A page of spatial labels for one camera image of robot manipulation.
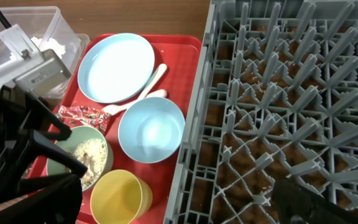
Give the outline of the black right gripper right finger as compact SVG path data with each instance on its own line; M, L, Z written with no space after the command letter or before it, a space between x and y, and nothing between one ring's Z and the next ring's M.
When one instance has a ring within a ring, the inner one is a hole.
M355 214L289 179L274 183L272 200L281 224L358 224Z

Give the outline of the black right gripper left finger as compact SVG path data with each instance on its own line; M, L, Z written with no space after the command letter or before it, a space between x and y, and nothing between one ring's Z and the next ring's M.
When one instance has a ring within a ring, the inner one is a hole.
M74 224L82 203L79 177L69 174L36 194L0 211L0 224Z

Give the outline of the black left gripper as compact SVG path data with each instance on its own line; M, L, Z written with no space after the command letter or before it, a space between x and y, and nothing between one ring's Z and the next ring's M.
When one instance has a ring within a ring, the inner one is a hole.
M72 131L49 109L43 98L31 91L25 92L22 105L8 100L0 91L0 203L35 192L57 182L57 176L23 179L25 170L39 156L45 156L71 169L83 177L88 168L51 140L62 141ZM43 131L43 122L58 132Z

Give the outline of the red candy wrapper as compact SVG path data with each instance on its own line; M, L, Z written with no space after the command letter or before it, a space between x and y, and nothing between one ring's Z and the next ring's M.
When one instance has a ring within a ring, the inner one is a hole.
M106 132L111 118L109 113L88 106L61 106L56 116L71 128L91 126L102 134Z

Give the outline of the yellow plastic cup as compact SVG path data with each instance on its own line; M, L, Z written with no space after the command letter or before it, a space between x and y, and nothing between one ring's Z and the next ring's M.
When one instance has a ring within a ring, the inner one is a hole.
M129 224L150 208L151 188L127 170L112 170L100 178L93 188L90 209L100 224Z

